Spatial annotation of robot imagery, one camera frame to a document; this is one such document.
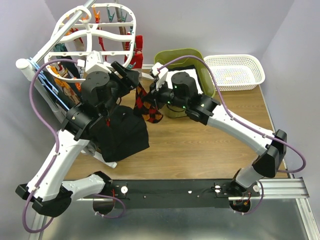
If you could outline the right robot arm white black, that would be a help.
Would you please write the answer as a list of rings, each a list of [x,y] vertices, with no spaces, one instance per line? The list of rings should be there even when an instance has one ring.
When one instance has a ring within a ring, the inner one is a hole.
[[[236,172],[227,188],[228,194],[241,196],[263,177],[275,177],[287,150],[284,131],[272,132],[237,115],[229,116],[219,101],[198,92],[194,78],[186,72],[171,77],[172,87],[168,87],[166,77],[165,73],[158,74],[149,86],[147,98],[154,106],[181,108],[191,120],[233,136],[257,154],[249,166]]]

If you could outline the white round sock hanger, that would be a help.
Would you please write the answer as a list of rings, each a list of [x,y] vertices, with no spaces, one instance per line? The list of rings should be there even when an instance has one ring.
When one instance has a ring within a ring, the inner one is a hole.
[[[110,57],[124,56],[122,66],[132,70],[136,64],[131,61],[137,49],[135,14],[118,3],[98,3],[91,8],[84,11],[86,18],[79,19],[79,23],[73,23],[67,28],[67,32],[55,43],[59,49],[51,47],[44,62],[47,63],[52,57],[77,57],[79,61],[85,61],[87,56],[96,54],[98,66],[109,71],[114,69],[108,62]],[[121,42],[123,50],[106,49],[103,40]]]

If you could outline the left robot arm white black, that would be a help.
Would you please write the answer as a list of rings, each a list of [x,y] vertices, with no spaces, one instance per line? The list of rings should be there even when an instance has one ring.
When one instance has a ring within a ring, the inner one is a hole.
[[[68,131],[56,132],[52,126],[47,123],[38,112],[33,98],[33,87],[40,73],[48,66],[58,62],[68,62],[79,66],[84,66],[83,60],[71,60],[71,59],[54,59],[44,63],[42,66],[36,68],[36,72],[33,72],[32,67],[35,64],[29,59],[19,59],[16,61],[17,68],[21,69],[24,75],[27,77],[32,76],[32,80],[29,88],[29,100],[33,111],[40,121],[51,131],[55,139],[55,145],[50,151],[48,157],[43,163],[38,173],[33,179],[25,185],[19,185],[16,189],[16,193],[26,200],[25,206],[22,212],[22,225],[24,229],[29,233],[39,233],[47,228],[53,219],[40,229],[31,229],[27,225],[27,210],[30,202],[34,204],[40,204],[41,207],[46,207],[49,204],[49,209],[53,210],[53,204],[59,200],[65,200],[65,207],[68,208],[72,196],[75,194],[72,191],[66,191],[65,194],[61,194],[65,189],[63,186],[63,178],[67,173],[67,170],[71,167],[73,162],[79,153],[88,145],[89,141],[80,139],[74,140],[72,134]]]

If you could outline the argyle sock red yellow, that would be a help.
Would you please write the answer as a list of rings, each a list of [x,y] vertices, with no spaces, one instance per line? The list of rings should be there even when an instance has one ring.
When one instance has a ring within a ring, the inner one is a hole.
[[[159,123],[163,119],[164,115],[156,107],[143,100],[143,97],[145,97],[146,95],[146,90],[143,88],[141,83],[139,83],[135,92],[135,104],[133,113],[146,122],[152,124]]]
[[[108,127],[110,127],[110,125],[111,125],[110,118],[106,119],[106,125],[107,125]]]

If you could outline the red sock with grey toe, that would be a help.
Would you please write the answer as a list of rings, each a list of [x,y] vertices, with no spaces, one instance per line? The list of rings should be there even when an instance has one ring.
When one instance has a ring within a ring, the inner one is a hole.
[[[137,35],[135,37],[135,43],[133,48],[133,56],[130,60],[128,69],[141,69],[143,66],[143,36]]]

